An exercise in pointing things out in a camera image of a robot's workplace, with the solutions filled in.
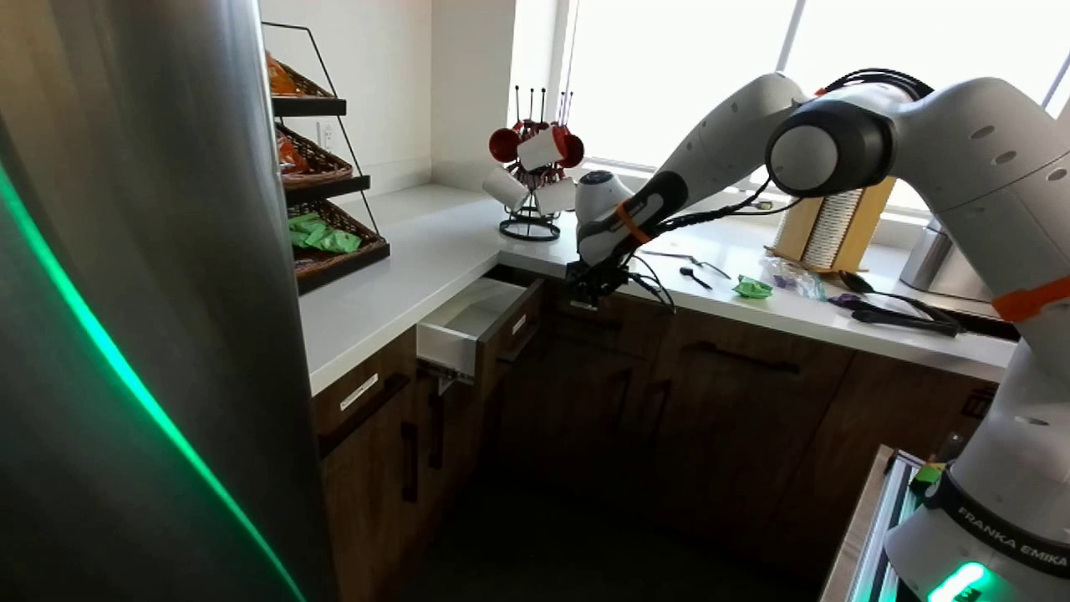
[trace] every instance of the white robotic arm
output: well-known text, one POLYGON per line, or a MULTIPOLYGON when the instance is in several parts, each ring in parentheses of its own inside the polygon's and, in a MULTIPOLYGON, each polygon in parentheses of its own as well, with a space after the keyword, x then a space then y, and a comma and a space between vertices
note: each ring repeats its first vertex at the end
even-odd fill
POLYGON ((617 288, 630 255, 671 214, 760 163, 800 198, 909 179, 1024 335, 932 505, 889 534, 899 578, 940 599, 973 563, 980 599, 1070 599, 1070 120, 1003 81, 940 94, 866 81, 801 101, 787 75, 760 75, 637 195, 604 169, 581 179, 573 279, 617 288))

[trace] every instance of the box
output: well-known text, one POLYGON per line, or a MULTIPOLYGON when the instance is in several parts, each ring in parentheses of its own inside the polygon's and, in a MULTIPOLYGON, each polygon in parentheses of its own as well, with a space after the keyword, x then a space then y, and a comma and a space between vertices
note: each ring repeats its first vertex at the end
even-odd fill
POLYGON ((806 198, 787 214, 769 252, 808 272, 855 272, 893 187, 897 177, 887 177, 874 187, 806 198))

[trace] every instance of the white countertop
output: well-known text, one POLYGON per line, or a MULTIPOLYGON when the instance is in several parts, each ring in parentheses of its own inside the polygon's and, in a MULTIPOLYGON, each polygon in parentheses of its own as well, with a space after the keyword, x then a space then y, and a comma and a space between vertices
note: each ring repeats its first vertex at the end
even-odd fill
MULTIPOLYGON (((341 201, 341 206, 369 225, 357 201, 341 201)), ((513 240, 499 235, 505 206, 478 190, 416 187, 370 198, 370 209, 392 243, 392 257, 300 294, 310 390, 327 388, 494 263, 562 278, 564 263, 574 260, 573 214, 558 216, 558 240, 513 240)), ((728 275, 760 278, 765 243, 771 243, 771 237, 771 228, 734 216, 662 235, 641 248, 641 257, 658 272, 678 308, 983 382, 1003 379, 1009 350, 1016 349, 1012 340, 980 335, 942 337, 897 324, 858 324, 841 308, 783 288, 776 288, 769 302, 740 302, 731 285, 712 272, 700 272, 703 279, 712 285, 712 292, 703 292, 694 279, 678 275, 681 260, 646 255, 684 252, 726 266, 728 275)), ((864 257, 864 278, 879 292, 893 292, 903 260, 906 252, 868 248, 864 257)))

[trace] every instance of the window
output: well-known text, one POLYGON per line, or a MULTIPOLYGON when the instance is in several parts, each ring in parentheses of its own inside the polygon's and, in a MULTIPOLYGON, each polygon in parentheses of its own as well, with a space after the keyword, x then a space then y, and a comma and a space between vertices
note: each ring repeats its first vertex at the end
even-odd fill
POLYGON ((1057 83, 1045 91, 1044 106, 1045 106, 1052 117, 1070 120, 1070 54, 1067 54, 1067 59, 1063 59, 1063 70, 1059 70, 1057 83))
MULTIPOLYGON (((897 65, 935 91, 1003 75, 1036 104, 1067 98, 1067 0, 573 0, 569 11, 558 74, 574 91, 573 131, 592 163, 646 175, 707 109, 769 70, 801 91, 854 65, 897 65)), ((909 187, 897 187, 893 206, 924 214, 909 187)))

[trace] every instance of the stainless steel refrigerator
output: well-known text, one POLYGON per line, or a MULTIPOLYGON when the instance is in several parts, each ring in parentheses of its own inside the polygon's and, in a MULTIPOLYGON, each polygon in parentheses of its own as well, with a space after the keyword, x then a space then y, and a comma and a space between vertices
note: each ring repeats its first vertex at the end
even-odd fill
POLYGON ((253 0, 0 0, 0 599, 334 599, 253 0))

